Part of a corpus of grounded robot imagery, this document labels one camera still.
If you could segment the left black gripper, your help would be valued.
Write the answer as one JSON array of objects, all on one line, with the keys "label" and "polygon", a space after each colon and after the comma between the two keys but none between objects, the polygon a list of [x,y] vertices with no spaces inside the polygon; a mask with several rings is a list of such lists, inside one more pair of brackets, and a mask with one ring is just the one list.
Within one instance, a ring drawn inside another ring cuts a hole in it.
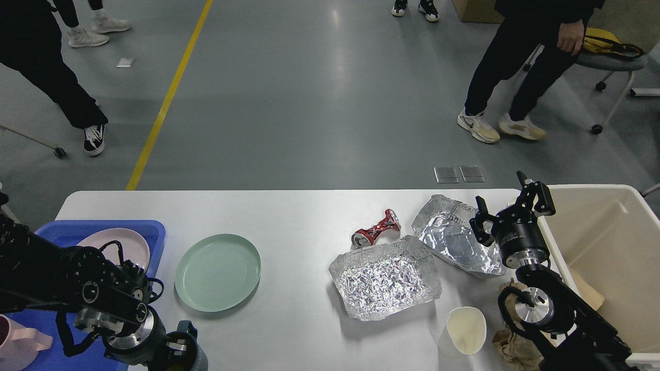
[{"label": "left black gripper", "polygon": [[111,340],[102,339],[104,356],[128,365],[147,368],[193,368],[196,340],[186,332],[170,332],[156,311],[149,306],[145,322],[135,332]]}]

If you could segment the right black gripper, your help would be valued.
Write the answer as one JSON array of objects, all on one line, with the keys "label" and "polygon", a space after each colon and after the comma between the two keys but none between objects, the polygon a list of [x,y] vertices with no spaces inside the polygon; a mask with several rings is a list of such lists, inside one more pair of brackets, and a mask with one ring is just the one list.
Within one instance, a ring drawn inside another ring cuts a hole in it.
[{"label": "right black gripper", "polygon": [[[516,204],[493,216],[486,201],[476,196],[477,212],[469,220],[472,234],[479,244],[489,247],[494,241],[497,242],[502,261],[508,268],[549,261],[551,254],[538,226],[538,217],[556,214],[554,200],[546,184],[532,180],[522,171],[516,171],[516,175],[522,187]],[[486,231],[485,222],[493,222],[491,232]]]}]

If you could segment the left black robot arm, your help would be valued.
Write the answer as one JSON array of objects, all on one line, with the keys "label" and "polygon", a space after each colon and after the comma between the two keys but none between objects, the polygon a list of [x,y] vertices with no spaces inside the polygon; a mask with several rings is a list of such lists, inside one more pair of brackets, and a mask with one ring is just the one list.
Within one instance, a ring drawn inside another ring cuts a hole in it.
[{"label": "left black robot arm", "polygon": [[63,353],[73,357],[96,340],[104,356],[148,370],[207,370],[191,321],[167,332],[153,308],[162,281],[127,259],[122,242],[59,247],[2,214],[2,314],[56,313]]}]

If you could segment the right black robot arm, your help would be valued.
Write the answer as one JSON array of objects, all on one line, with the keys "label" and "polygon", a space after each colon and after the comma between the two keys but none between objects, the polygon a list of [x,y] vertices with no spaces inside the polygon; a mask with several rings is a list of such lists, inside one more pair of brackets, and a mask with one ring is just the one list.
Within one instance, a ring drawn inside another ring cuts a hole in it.
[{"label": "right black robot arm", "polygon": [[543,359],[541,370],[633,370],[632,352],[618,331],[545,265],[551,252],[538,217],[556,213],[549,188],[517,171],[521,192],[513,205],[490,214],[477,196],[469,221],[483,246],[497,243],[504,265],[515,270],[525,289],[508,286],[498,295],[502,319],[531,341]]}]

